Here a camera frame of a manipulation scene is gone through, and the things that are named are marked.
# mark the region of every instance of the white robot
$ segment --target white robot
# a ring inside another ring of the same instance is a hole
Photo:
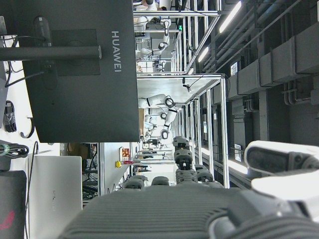
[[[165,119],[165,123],[164,123],[163,129],[160,132],[162,139],[167,139],[168,138],[168,128],[169,128],[170,124],[174,121],[174,119],[176,118],[176,115],[177,115],[177,109],[175,107],[175,103],[172,100],[172,98],[169,96],[166,96],[164,94],[160,94],[160,95],[152,96],[152,97],[149,97],[146,99],[144,99],[144,98],[139,99],[139,108],[142,108],[142,109],[151,108],[151,107],[154,107],[158,104],[164,104],[166,107],[168,107],[166,117],[164,117],[164,114],[161,115],[161,118]],[[147,133],[151,136],[153,131],[151,129]]]
[[[171,4],[170,1],[162,0],[159,2],[160,6],[167,6]],[[156,1],[155,0],[146,0],[148,7],[145,11],[156,11]],[[151,16],[141,16],[136,20],[134,24],[134,30],[139,32],[144,32],[146,29],[146,24],[152,20],[153,17]],[[171,25],[171,20],[169,18],[161,18],[160,23],[164,26],[164,36],[163,41],[159,43],[158,49],[146,49],[142,48],[141,50],[136,50],[135,55],[136,57],[143,58],[145,56],[160,56],[161,53],[166,50],[169,46],[169,27]]]

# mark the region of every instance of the laptop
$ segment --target laptop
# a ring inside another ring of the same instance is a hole
[[[28,208],[30,239],[57,238],[82,210],[81,161],[79,156],[34,157]]]

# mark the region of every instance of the black cable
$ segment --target black cable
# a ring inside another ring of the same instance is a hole
[[[141,24],[141,23],[148,23],[148,22],[149,22],[148,20],[147,21],[142,21],[142,22],[137,22],[134,25]]]
[[[188,8],[188,7],[185,7],[185,8],[188,9],[188,10],[190,10],[190,11],[199,13],[199,14],[201,14],[201,15],[208,16],[208,17],[212,17],[212,16],[206,15],[206,14],[204,14],[204,13],[201,13],[201,12],[198,12],[198,11],[195,11],[195,10],[192,10],[192,9],[190,9],[190,8]]]
[[[25,145],[11,143],[0,144],[0,154],[9,158],[25,158],[29,153],[29,148]]]
[[[228,98],[228,95],[229,95],[229,92],[230,92],[230,79],[229,79],[229,77],[228,77],[226,74],[224,74],[224,76],[225,76],[225,78],[227,79],[228,85],[229,85],[229,87],[228,87],[228,89],[227,89],[227,94],[226,94],[226,99],[227,99],[227,98]]]
[[[13,67],[12,67],[11,61],[8,61],[8,64],[9,64],[10,67],[11,67],[11,71],[14,72],[14,73],[18,73],[18,72],[20,72],[20,71],[23,71],[23,69],[20,69],[20,70],[18,70],[18,71],[15,71],[15,70],[13,69]]]
[[[11,82],[11,83],[9,83],[10,78],[8,77],[8,79],[7,79],[7,81],[6,81],[4,87],[8,88],[9,86],[14,85],[15,83],[18,83],[18,82],[20,82],[20,81],[24,81],[24,80],[29,79],[29,78],[31,78],[31,77],[38,76],[38,75],[42,75],[42,74],[44,74],[44,71],[40,71],[40,72],[34,73],[34,74],[32,74],[32,75],[25,76],[25,77],[23,77],[23,78],[21,78],[21,79],[18,79],[18,80],[16,80],[16,81],[14,81],[14,82]]]
[[[13,41],[13,44],[12,44],[11,47],[15,47],[16,43],[17,43],[17,42]],[[20,70],[18,70],[18,71],[15,71],[15,70],[13,69],[13,67],[12,67],[11,61],[7,61],[7,63],[8,63],[8,67],[11,68],[11,71],[14,72],[14,73],[18,73],[18,72],[20,72],[20,71],[23,71],[23,69],[20,69]]]
[[[95,156],[97,155],[97,153],[98,153],[98,152],[95,152],[95,154],[93,155],[93,157],[92,157],[92,159],[91,159],[91,163],[90,163],[89,170],[91,170],[93,160],[94,160]]]
[[[197,81],[199,81],[201,78],[203,78],[204,75],[205,75],[205,74],[202,74],[202,76],[199,77],[195,82],[193,82],[193,84],[191,84],[191,85],[189,86],[189,88],[192,87],[192,85],[194,85],[194,84],[195,84]]]
[[[32,160],[31,160],[31,167],[30,167],[30,175],[28,177],[28,191],[27,191],[27,195],[26,195],[26,203],[25,203],[25,223],[24,223],[24,229],[25,229],[25,235],[26,235],[26,239],[28,239],[28,232],[27,232],[27,229],[26,229],[26,212],[27,212],[27,209],[28,209],[28,204],[29,204],[29,193],[30,193],[30,185],[31,185],[31,176],[32,176],[32,169],[33,169],[33,160],[34,160],[34,156],[35,154],[37,153],[38,154],[39,152],[39,143],[38,141],[36,141],[34,143],[34,146],[33,146],[33,151],[32,151]]]

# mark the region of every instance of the fluorescent light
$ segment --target fluorescent light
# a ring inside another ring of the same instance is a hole
[[[191,74],[193,74],[193,71],[194,71],[194,68],[191,68],[190,70],[189,70],[189,75],[191,75]]]
[[[204,56],[206,56],[206,54],[208,53],[209,47],[206,47],[203,52],[201,53],[201,55],[198,58],[198,62],[201,62],[202,59],[204,59]]]
[[[239,164],[239,163],[235,163],[234,161],[229,160],[228,161],[228,165],[229,167],[235,169],[238,172],[241,172],[243,174],[247,174],[248,173],[248,168]]]
[[[235,15],[237,14],[237,12],[239,11],[241,7],[241,1],[239,1],[234,9],[232,9],[232,11],[230,12],[230,14],[228,15],[228,17],[226,18],[226,20],[223,22],[223,24],[220,26],[219,28],[219,33],[222,33],[226,27],[228,26],[228,24],[232,21],[232,19],[235,17]]]
[[[206,148],[201,148],[201,152],[206,154],[206,155],[208,155],[208,156],[210,156],[210,152]]]

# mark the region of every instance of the pipe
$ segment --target pipe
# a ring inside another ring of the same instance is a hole
[[[296,89],[294,89],[293,83],[291,81],[288,82],[288,101],[290,105],[296,104],[296,101],[294,100],[293,91],[296,92]]]
[[[209,172],[214,177],[214,157],[213,157],[213,129],[212,129],[212,118],[211,118],[211,96],[210,88],[206,90],[207,97],[207,139],[208,139],[208,150],[209,150]]]
[[[193,55],[191,61],[189,62],[188,66],[187,66],[187,68],[186,68],[186,70],[185,70],[185,74],[187,74],[187,73],[189,72],[189,70],[190,70],[190,68],[192,67],[192,65],[193,65],[193,63],[194,63],[194,61],[195,61],[197,55],[200,53],[200,51],[201,51],[202,47],[204,46],[206,40],[207,40],[208,37],[210,36],[211,31],[212,31],[213,28],[216,26],[216,24],[217,24],[219,18],[220,18],[219,16],[218,16],[218,17],[215,17],[215,18],[213,19],[213,21],[210,23],[210,25],[209,25],[207,31],[205,32],[205,34],[204,34],[204,36],[203,36],[203,39],[200,41],[200,44],[198,45],[198,47],[197,47],[197,49],[196,49],[196,51],[195,51],[195,53],[194,53],[194,55]]]
[[[201,115],[200,115],[200,99],[197,98],[197,146],[198,146],[198,163],[203,164],[203,155],[201,153]]]
[[[282,2],[284,2],[284,0],[277,0],[275,3],[273,3],[268,10],[266,10],[257,20],[258,24],[262,24],[268,17],[270,14],[272,14],[273,12],[275,12],[276,10],[278,10],[281,5]],[[257,9],[257,13],[261,13],[265,8],[267,7],[267,4],[261,4],[258,9]],[[251,9],[247,14],[251,14],[253,11],[253,9]],[[220,57],[220,59],[218,59],[217,62],[221,62],[223,59],[225,59],[226,57],[228,57],[228,55],[230,55],[234,50],[236,50],[237,45],[239,45],[241,42],[243,42],[250,34],[251,32],[255,29],[255,26],[252,25],[250,26],[246,32],[237,39],[237,37],[239,36],[239,34],[241,34],[243,32],[243,30],[254,20],[254,15],[251,15],[243,24],[240,25],[239,29],[233,29],[233,31],[231,32],[231,34],[229,36],[231,37],[227,37],[218,47],[217,49],[217,53],[216,53],[216,57]]]
[[[288,92],[287,92],[287,90],[288,90],[288,83],[284,83],[284,101],[285,101],[285,104],[287,105],[287,106],[289,106],[290,105],[290,103],[289,103],[289,100],[288,100]]]
[[[219,13],[217,11],[134,11],[134,17],[140,16],[151,16],[151,17],[183,17],[183,16],[193,16],[193,17],[204,17],[204,16],[217,17]]]
[[[241,47],[232,57],[230,57],[226,62],[224,62],[216,71],[219,71],[222,67],[224,67],[228,62],[234,59],[243,49],[245,49],[251,42],[256,40],[261,34],[263,34],[268,28],[270,28],[275,22],[277,22],[283,15],[289,12],[292,8],[294,8],[301,0],[297,0],[294,2],[290,7],[288,7],[282,14],[280,14],[276,19],[274,19],[269,25],[267,25],[263,30],[261,30],[256,36],[254,36],[250,41],[248,41],[243,47]]]
[[[229,168],[228,168],[228,133],[227,133],[227,87],[225,77],[220,79],[220,95],[221,95],[221,127],[222,127],[222,146],[223,146],[223,172],[224,172],[224,188],[230,188]]]

